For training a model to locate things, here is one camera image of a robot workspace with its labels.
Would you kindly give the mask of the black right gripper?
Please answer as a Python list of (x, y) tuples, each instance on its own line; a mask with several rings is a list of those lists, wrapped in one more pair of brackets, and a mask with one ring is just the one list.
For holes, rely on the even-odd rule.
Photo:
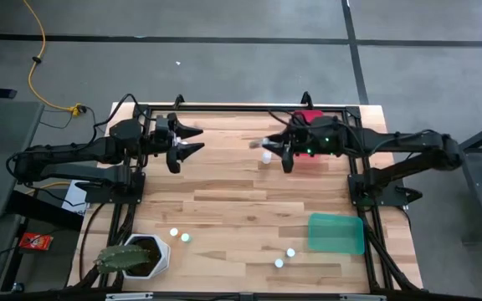
[[(307, 121), (304, 116), (295, 117), (295, 127), (265, 137), (266, 144), (289, 143), (295, 138), (296, 156), (335, 155), (346, 153), (346, 126), (336, 117), (319, 116)], [(294, 152), (290, 145), (272, 145), (270, 151), (280, 157), (284, 173), (294, 167)]]

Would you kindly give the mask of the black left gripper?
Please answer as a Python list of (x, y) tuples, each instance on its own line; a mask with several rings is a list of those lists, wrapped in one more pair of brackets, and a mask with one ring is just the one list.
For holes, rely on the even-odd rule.
[(169, 130), (154, 130), (142, 139), (142, 153), (155, 156), (167, 152), (167, 167), (177, 174), (181, 172), (180, 162), (204, 147), (203, 143), (175, 145), (177, 137), (184, 140), (201, 135), (203, 130), (184, 125), (175, 113), (167, 115), (167, 123)]

